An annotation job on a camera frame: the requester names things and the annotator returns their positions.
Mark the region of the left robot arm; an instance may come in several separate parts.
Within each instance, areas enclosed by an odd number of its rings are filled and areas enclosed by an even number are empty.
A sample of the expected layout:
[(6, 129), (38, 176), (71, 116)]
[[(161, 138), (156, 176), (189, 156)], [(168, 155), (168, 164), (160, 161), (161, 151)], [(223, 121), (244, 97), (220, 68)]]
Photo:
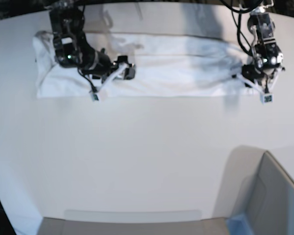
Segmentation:
[(263, 93), (270, 93), (277, 76), (285, 68), (282, 66), (284, 55), (274, 35), (275, 24), (267, 8), (274, 5), (272, 0), (244, 0), (241, 9), (250, 9), (247, 22), (249, 32), (253, 35), (250, 47), (251, 62), (242, 67), (242, 76), (246, 86), (258, 88)]

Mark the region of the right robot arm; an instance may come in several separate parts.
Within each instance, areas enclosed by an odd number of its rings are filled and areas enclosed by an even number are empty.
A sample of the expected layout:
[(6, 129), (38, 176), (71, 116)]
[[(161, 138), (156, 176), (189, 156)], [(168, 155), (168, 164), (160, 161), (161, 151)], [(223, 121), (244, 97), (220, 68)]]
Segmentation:
[(53, 34), (55, 60), (63, 68), (77, 68), (82, 76), (105, 79), (125, 64), (121, 78), (131, 80), (135, 77), (135, 66), (128, 62), (126, 55), (111, 61), (105, 53), (91, 47), (84, 32), (85, 9), (80, 9), (75, 0), (51, 0), (47, 3)]

